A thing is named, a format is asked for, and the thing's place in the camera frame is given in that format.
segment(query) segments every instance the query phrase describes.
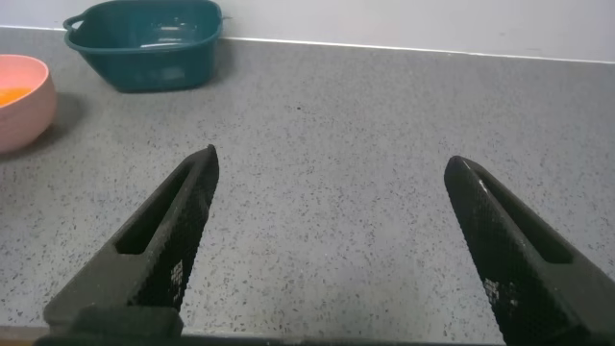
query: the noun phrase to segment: white wall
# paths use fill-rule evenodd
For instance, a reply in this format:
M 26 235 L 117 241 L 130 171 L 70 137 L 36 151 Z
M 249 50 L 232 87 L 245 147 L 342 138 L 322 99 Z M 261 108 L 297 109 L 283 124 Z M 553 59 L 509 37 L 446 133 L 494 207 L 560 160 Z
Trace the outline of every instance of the white wall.
M 0 0 L 0 25 L 60 28 L 98 2 Z M 217 2 L 226 37 L 615 62 L 615 0 Z

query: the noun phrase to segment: gray speckled countertop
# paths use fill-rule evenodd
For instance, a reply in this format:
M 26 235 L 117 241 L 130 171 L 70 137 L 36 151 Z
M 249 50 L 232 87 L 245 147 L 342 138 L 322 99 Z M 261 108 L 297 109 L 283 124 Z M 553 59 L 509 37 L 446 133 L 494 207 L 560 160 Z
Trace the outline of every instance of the gray speckled countertop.
M 0 325 L 46 302 L 188 154 L 220 181 L 190 333 L 501 342 L 443 184 L 481 163 L 615 278 L 615 65 L 222 41 L 196 90 L 119 94 L 62 33 L 53 128 L 0 158 Z

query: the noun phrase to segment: orange liquid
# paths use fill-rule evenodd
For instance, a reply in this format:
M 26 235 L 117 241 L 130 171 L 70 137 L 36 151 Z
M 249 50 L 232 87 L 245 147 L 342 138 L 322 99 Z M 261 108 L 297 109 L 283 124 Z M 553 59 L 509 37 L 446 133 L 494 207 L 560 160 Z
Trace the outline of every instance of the orange liquid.
M 27 87 L 0 88 L 0 106 L 8 105 L 30 91 Z

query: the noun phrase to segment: teal container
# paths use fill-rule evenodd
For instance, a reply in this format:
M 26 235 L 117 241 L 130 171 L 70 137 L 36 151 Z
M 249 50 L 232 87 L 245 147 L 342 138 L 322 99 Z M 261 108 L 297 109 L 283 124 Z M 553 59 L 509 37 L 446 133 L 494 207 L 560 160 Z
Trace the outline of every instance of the teal container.
M 118 91 L 163 91 L 211 78 L 222 13 L 206 0 L 114 0 L 63 26 L 66 44 Z

